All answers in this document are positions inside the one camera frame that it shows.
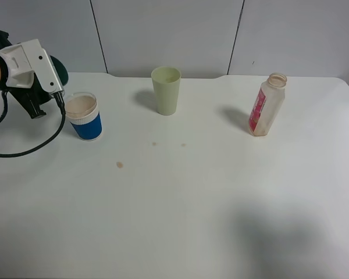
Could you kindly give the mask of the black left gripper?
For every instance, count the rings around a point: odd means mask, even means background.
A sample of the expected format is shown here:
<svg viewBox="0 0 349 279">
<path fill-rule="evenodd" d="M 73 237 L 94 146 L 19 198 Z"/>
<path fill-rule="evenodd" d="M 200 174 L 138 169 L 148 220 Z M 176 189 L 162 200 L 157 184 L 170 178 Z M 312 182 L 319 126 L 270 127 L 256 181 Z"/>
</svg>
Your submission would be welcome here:
<svg viewBox="0 0 349 279">
<path fill-rule="evenodd" d="M 9 33 L 0 30 L 0 49 L 12 46 L 8 38 Z M 31 88 L 14 88 L 6 86 L 8 74 L 8 67 L 0 57 L 0 90 L 8 89 L 18 103 L 26 110 L 31 119 L 38 119 L 45 116 L 46 113 L 40 106 L 47 102 L 47 93 L 41 89 L 37 76 L 32 74 L 34 81 Z"/>
</svg>

